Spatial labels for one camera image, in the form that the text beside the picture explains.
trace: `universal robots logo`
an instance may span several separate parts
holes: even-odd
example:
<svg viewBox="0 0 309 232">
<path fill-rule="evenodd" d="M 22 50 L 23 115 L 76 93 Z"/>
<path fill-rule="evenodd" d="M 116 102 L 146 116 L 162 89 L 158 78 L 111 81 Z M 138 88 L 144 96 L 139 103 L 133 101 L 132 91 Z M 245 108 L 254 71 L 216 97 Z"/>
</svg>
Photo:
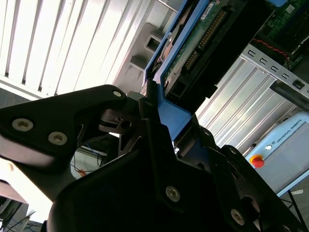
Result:
<svg viewBox="0 0 309 232">
<path fill-rule="evenodd" d="M 279 143 L 285 136 L 287 136 L 288 134 L 290 134 L 291 133 L 291 131 L 293 130 L 293 129 L 295 129 L 296 128 L 296 126 L 301 122 L 302 120 L 300 119 L 300 120 L 298 120 L 294 125 L 292 125 L 291 126 L 291 128 L 290 129 L 288 129 L 288 131 L 286 132 L 286 133 L 284 133 L 277 141 L 273 141 L 273 142 L 271 142 L 271 144 L 275 144 L 275 143 Z"/>
</svg>

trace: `emergency stop button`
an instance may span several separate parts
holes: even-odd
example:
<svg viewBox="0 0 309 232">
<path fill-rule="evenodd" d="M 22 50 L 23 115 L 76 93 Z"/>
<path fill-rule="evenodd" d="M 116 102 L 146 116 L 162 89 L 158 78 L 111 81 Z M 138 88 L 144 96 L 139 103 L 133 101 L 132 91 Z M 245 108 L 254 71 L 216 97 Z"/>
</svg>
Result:
<svg viewBox="0 0 309 232">
<path fill-rule="evenodd" d="M 264 160 L 261 157 L 255 157 L 252 159 L 252 164 L 255 168 L 261 168 L 264 166 Z"/>
</svg>

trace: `red wire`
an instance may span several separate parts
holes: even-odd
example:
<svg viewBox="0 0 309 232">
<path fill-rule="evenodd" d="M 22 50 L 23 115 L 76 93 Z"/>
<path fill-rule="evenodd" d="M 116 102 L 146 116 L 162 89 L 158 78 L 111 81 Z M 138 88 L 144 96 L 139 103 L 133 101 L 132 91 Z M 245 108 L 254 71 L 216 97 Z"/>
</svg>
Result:
<svg viewBox="0 0 309 232">
<path fill-rule="evenodd" d="M 253 39 L 253 41 L 256 41 L 256 42 L 258 42 L 258 43 L 262 43 L 263 45 L 265 45 L 266 47 L 270 48 L 271 50 L 273 50 L 273 51 L 275 51 L 275 52 L 278 52 L 278 53 L 284 55 L 284 57 L 285 57 L 285 59 L 286 59 L 286 64 L 288 65 L 288 69 L 291 69 L 291 67 L 290 67 L 290 61 L 289 61 L 289 56 L 288 56 L 286 53 L 282 52 L 281 50 L 279 50 L 279 49 L 277 49 L 277 48 L 274 48 L 274 47 L 270 46 L 269 44 L 265 43 L 263 40 Z"/>
</svg>

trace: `green circuit board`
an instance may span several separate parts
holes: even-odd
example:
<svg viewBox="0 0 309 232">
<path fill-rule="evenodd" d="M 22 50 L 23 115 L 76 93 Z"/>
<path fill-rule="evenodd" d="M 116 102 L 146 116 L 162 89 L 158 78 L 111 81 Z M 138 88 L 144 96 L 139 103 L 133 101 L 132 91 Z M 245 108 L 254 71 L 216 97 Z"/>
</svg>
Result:
<svg viewBox="0 0 309 232">
<path fill-rule="evenodd" d="M 179 70 L 183 67 L 183 65 L 187 62 L 190 58 L 192 51 L 196 48 L 202 37 L 204 36 L 205 32 L 211 26 L 211 23 L 218 15 L 222 6 L 225 5 L 225 0 L 222 1 L 215 1 L 210 2 L 200 18 L 197 22 L 195 28 L 192 30 L 191 34 L 187 38 L 186 42 L 183 44 L 181 50 L 179 51 L 176 58 L 173 60 L 169 70 L 164 76 L 164 82 L 171 78 L 175 73 L 178 73 Z"/>
<path fill-rule="evenodd" d="M 288 0 L 274 12 L 267 22 L 267 29 L 264 29 L 263 33 L 269 38 L 275 39 L 305 2 L 306 0 Z"/>
</svg>

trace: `screw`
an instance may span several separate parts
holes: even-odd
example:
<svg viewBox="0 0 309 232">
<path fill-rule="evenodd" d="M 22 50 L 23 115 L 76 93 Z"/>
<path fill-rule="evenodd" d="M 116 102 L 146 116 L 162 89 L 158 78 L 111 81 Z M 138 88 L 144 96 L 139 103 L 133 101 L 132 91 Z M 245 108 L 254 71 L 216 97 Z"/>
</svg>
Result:
<svg viewBox="0 0 309 232">
<path fill-rule="evenodd" d="M 165 193 L 167 197 L 173 202 L 178 202 L 180 200 L 180 193 L 174 186 L 167 186 Z"/>
<path fill-rule="evenodd" d="M 33 123 L 25 118 L 18 118 L 12 122 L 12 127 L 18 131 L 29 131 L 33 128 Z"/>
<path fill-rule="evenodd" d="M 55 145 L 64 145 L 68 138 L 64 133 L 55 131 L 49 134 L 48 141 Z"/>
<path fill-rule="evenodd" d="M 121 93 L 119 93 L 118 91 L 113 91 L 112 93 L 116 95 L 117 97 L 121 97 Z"/>
<path fill-rule="evenodd" d="M 291 232 L 290 228 L 287 225 L 282 225 L 286 232 Z"/>
<path fill-rule="evenodd" d="M 231 215 L 234 221 L 237 222 L 239 225 L 243 226 L 245 224 L 245 220 L 243 219 L 241 213 L 238 210 L 232 209 Z"/>
<path fill-rule="evenodd" d="M 236 155 L 236 152 L 235 152 L 234 149 L 232 149 L 231 147 L 230 147 L 230 151 L 231 151 L 233 154 Z"/>
</svg>

